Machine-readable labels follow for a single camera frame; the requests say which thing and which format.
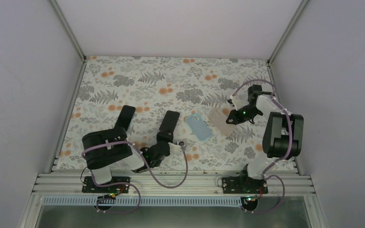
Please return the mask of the beige phone case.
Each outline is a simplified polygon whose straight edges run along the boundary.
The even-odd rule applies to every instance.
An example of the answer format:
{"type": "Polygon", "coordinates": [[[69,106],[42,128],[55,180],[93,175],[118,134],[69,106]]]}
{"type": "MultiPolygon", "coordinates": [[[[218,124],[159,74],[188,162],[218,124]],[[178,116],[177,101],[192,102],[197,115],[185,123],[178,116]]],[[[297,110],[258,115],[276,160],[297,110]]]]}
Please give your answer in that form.
{"type": "Polygon", "coordinates": [[[226,123],[227,116],[219,108],[212,109],[208,118],[224,136],[230,136],[235,129],[235,125],[226,123]]]}

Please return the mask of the black phone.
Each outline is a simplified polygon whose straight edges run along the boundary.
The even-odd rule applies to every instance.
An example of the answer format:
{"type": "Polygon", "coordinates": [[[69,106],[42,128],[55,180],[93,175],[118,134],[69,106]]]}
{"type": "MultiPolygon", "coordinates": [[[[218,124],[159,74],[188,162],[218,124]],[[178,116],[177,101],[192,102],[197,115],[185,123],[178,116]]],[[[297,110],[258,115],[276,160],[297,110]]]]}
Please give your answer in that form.
{"type": "Polygon", "coordinates": [[[129,105],[124,105],[118,116],[114,128],[124,128],[125,131],[129,129],[132,118],[135,114],[136,108],[129,105]]]}
{"type": "Polygon", "coordinates": [[[164,133],[173,133],[177,126],[179,117],[180,117],[179,112],[167,111],[162,120],[159,131],[164,133]]]}

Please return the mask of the light blue phone case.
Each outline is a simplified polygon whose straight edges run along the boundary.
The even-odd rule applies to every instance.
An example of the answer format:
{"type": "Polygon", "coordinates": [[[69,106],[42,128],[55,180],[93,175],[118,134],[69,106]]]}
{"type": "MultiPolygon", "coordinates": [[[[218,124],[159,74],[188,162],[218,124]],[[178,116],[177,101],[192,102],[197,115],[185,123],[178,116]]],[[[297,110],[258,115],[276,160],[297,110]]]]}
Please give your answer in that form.
{"type": "Polygon", "coordinates": [[[185,122],[199,141],[203,142],[213,136],[212,131],[199,114],[193,113],[187,116],[185,122]]]}

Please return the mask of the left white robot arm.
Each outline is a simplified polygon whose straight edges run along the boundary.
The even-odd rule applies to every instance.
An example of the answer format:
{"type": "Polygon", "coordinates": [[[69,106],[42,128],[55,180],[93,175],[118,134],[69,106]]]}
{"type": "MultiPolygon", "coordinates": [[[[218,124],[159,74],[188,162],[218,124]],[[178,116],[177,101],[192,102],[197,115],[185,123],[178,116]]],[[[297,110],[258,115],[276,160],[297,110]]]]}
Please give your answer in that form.
{"type": "Polygon", "coordinates": [[[113,187],[112,164],[123,162],[135,173],[148,171],[160,166],[170,155],[172,143],[173,132],[159,130],[155,145],[139,149],[128,141],[125,128],[115,127],[83,136],[82,157],[95,178],[94,186],[101,192],[108,192],[113,187]]]}

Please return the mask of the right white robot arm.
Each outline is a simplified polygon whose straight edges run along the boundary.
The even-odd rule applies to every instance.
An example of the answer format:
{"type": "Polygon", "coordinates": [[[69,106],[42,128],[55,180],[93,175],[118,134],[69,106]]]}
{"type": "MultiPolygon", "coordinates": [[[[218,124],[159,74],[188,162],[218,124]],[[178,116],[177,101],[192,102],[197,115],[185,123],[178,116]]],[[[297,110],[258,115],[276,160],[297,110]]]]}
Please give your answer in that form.
{"type": "Polygon", "coordinates": [[[261,85],[248,88],[247,101],[247,105],[240,106],[235,95],[230,96],[228,103],[234,109],[230,111],[226,124],[255,124],[258,117],[266,117],[268,120],[262,139],[264,155],[247,164],[244,168],[246,176],[238,181],[243,193],[251,193],[257,186],[255,179],[263,179],[275,164],[300,155],[304,127],[302,115],[288,111],[278,102],[273,92],[263,91],[261,85]]]}

